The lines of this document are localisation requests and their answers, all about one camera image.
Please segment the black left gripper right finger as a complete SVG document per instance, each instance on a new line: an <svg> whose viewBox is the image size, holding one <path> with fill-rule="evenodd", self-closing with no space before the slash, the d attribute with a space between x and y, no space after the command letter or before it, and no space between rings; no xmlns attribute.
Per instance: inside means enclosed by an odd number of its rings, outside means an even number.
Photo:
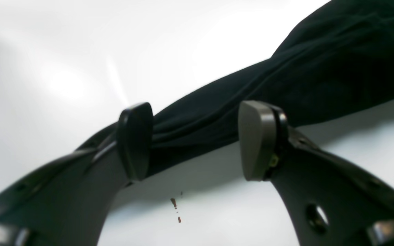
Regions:
<svg viewBox="0 0 394 246"><path fill-rule="evenodd" d="M394 246L394 188L320 149L282 109L243 101L238 114L247 181L269 181L301 246Z"/></svg>

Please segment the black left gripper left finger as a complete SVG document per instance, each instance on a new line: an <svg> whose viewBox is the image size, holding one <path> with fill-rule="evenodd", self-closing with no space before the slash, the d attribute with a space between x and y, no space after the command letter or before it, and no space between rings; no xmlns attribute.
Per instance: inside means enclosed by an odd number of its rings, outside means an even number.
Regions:
<svg viewBox="0 0 394 246"><path fill-rule="evenodd" d="M149 166L149 103L0 192L0 246L96 246L119 191Z"/></svg>

